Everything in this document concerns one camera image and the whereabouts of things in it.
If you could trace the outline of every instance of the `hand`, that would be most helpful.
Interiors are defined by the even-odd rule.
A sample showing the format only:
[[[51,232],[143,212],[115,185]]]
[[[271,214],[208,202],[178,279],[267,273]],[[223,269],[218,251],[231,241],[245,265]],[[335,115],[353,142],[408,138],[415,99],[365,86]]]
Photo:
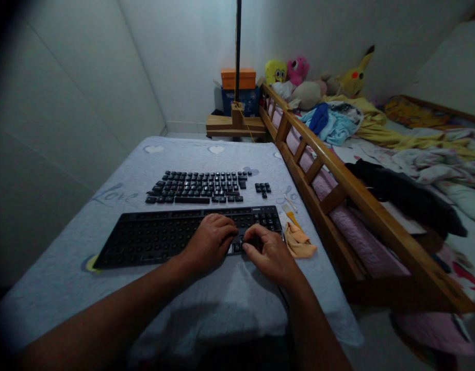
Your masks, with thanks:
[[[294,290],[297,284],[306,280],[278,233],[255,224],[246,231],[244,240],[249,241],[254,237],[261,238],[264,243],[261,252],[249,243],[244,243],[242,248],[266,277],[287,291]]]
[[[209,214],[177,257],[183,259],[191,274],[204,273],[223,259],[238,232],[232,219]]]

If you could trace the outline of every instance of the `wooden bed frame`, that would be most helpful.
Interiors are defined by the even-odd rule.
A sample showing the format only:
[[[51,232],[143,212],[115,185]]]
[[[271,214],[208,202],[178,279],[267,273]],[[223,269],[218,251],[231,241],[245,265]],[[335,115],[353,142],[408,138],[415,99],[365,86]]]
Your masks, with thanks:
[[[274,138],[319,232],[323,246],[337,268],[348,302],[403,311],[475,312],[475,303],[372,196],[344,163],[299,121],[287,103],[266,84],[261,86],[261,91],[265,97],[259,108],[261,119]],[[270,114],[268,97],[273,99]],[[283,110],[278,130],[272,124],[277,105]],[[286,142],[292,127],[297,129],[302,137],[295,154]],[[299,161],[307,145],[311,146],[318,157],[305,173]],[[338,185],[320,201],[311,183],[324,165],[328,167]],[[370,276],[356,252],[329,217],[329,213],[348,197],[369,220],[384,244],[397,254],[411,273],[410,276]]]

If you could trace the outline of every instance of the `black cloth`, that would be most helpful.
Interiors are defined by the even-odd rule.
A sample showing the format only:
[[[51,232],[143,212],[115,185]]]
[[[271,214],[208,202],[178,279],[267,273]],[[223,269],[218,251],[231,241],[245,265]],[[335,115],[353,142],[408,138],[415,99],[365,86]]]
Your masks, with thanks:
[[[445,240],[448,233],[467,236],[468,231],[452,206],[406,174],[362,159],[355,164],[346,163],[346,167],[367,186],[375,188],[378,197],[390,201],[414,220],[428,225],[442,239]]]

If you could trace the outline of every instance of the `orange box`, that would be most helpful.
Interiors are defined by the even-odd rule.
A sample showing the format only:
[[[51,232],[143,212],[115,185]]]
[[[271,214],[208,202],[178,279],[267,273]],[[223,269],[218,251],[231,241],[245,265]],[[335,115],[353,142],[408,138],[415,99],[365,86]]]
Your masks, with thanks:
[[[236,69],[222,69],[222,88],[234,90]],[[254,69],[239,69],[239,90],[254,89],[256,86],[256,71]]]

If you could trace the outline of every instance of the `wall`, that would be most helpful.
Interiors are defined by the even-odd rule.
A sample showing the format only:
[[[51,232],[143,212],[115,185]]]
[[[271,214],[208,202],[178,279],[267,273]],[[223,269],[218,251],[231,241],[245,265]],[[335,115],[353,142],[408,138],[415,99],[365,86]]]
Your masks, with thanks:
[[[235,65],[235,1],[119,0],[167,128],[188,131],[215,108],[220,69]],[[305,56],[309,77],[358,65],[372,44],[365,93],[400,93],[475,0],[243,0],[241,67]],[[199,131],[204,132],[204,125]]]
[[[116,2],[34,1],[0,70],[0,286],[165,123]]]
[[[404,93],[475,115],[475,21],[459,24]]]

